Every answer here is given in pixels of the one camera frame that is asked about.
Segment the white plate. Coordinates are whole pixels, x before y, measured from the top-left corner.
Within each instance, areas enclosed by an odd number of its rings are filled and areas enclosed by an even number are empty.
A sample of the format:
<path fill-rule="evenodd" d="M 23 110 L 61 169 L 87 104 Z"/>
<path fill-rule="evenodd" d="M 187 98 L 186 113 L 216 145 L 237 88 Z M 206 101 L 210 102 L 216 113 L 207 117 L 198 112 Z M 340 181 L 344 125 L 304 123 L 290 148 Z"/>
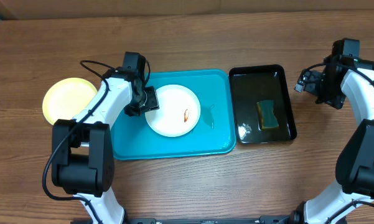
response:
<path fill-rule="evenodd" d="M 150 128 L 165 137 L 187 134 L 197 125 L 201 107 L 197 95 L 182 85 L 165 85 L 156 90 L 159 108 L 145 113 Z"/>

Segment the yellow green sponge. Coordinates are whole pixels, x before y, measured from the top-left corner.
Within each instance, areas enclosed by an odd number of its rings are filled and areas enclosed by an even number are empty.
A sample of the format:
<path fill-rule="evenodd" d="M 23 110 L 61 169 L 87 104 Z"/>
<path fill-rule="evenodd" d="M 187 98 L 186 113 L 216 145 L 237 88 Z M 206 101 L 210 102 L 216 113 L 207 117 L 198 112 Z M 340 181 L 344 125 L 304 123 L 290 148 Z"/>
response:
<path fill-rule="evenodd" d="M 274 114 L 273 100 L 263 100 L 256 104 L 260 129 L 276 129 L 279 127 L 278 120 Z"/>

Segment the yellow plate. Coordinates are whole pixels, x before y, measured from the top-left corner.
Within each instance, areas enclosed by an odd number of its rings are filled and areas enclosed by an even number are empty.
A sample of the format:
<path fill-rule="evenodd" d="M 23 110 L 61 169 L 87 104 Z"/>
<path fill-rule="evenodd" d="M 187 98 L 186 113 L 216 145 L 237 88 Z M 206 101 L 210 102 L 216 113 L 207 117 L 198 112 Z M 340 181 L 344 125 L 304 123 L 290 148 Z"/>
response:
<path fill-rule="evenodd" d="M 58 119 L 72 119 L 97 94 L 92 83 L 82 78 L 66 78 L 54 84 L 45 94 L 42 111 L 53 125 Z"/>

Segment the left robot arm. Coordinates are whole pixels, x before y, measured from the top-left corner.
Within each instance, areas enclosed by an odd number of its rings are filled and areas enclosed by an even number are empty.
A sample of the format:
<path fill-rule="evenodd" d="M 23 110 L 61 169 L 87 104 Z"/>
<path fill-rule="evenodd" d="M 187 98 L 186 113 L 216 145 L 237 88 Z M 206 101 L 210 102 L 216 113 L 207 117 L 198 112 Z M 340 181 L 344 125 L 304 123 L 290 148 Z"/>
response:
<path fill-rule="evenodd" d="M 98 93 L 79 114 L 55 122 L 44 175 L 63 188 L 64 200 L 82 203 L 90 223 L 124 223 L 126 212 L 111 188 L 115 172 L 111 127 L 122 111 L 140 116 L 159 105 L 141 68 L 111 68 L 101 79 Z"/>

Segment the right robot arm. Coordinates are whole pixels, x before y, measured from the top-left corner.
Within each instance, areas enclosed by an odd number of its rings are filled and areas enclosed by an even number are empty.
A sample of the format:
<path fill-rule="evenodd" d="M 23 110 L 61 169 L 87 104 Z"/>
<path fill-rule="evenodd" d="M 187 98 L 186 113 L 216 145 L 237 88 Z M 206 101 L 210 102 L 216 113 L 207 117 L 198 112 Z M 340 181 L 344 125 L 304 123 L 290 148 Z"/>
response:
<path fill-rule="evenodd" d="M 337 159 L 335 180 L 317 197 L 302 202 L 282 223 L 345 223 L 356 208 L 374 208 L 374 62 L 328 56 L 302 70 L 295 90 L 316 88 L 318 96 L 338 90 L 352 107 L 357 129 Z"/>

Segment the teal serving tray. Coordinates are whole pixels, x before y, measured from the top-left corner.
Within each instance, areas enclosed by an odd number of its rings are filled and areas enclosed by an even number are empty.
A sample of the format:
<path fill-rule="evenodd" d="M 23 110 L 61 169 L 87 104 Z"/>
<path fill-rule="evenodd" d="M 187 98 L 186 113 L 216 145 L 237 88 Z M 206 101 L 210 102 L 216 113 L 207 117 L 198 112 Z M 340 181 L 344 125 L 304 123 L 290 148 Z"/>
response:
<path fill-rule="evenodd" d="M 179 137 L 153 131 L 144 116 L 120 113 L 111 128 L 113 154 L 118 160 L 202 156 L 230 152 L 236 144 L 228 75 L 217 69 L 152 73 L 148 84 L 155 89 L 182 85 L 199 99 L 197 125 Z"/>

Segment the black water tray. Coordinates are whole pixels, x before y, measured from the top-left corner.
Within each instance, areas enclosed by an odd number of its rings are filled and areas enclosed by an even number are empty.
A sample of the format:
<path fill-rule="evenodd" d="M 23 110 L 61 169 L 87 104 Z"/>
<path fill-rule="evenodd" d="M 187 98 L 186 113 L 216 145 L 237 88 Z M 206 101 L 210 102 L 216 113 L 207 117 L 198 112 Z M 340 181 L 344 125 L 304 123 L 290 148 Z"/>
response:
<path fill-rule="evenodd" d="M 228 76 L 239 143 L 263 144 L 297 137 L 282 66 L 235 67 Z"/>

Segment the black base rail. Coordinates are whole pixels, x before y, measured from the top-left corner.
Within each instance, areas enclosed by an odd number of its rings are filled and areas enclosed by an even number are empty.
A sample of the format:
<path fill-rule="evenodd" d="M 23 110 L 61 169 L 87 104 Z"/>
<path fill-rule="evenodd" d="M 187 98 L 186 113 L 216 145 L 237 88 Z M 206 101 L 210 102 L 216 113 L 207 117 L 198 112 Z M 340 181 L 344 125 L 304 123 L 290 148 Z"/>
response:
<path fill-rule="evenodd" d="M 289 223 L 289 217 L 261 216 L 259 218 L 221 218 L 221 219 L 171 219 L 156 220 L 154 218 L 135 218 L 124 223 L 132 224 L 277 224 Z"/>

